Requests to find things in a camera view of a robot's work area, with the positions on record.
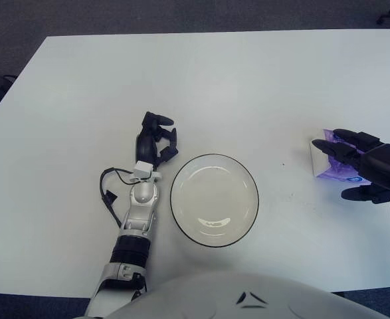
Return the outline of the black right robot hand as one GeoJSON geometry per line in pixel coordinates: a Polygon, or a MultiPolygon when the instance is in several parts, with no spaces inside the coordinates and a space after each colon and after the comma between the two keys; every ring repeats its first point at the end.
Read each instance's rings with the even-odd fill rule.
{"type": "Polygon", "coordinates": [[[338,142],[315,139],[312,145],[337,162],[352,167],[369,185],[352,187],[341,192],[349,201],[370,201],[374,204],[390,201],[390,144],[365,132],[345,129],[332,131],[338,142]]]}

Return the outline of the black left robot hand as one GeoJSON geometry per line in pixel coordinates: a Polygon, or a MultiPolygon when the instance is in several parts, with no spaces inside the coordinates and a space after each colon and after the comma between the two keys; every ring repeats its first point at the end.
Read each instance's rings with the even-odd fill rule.
{"type": "Polygon", "coordinates": [[[142,121],[142,130],[136,138],[136,161],[150,163],[156,170],[159,165],[169,161],[178,154],[177,130],[164,129],[172,126],[174,121],[168,117],[146,112],[142,121]],[[168,140],[169,145],[161,151],[157,150],[157,143],[162,139],[168,140]]]}

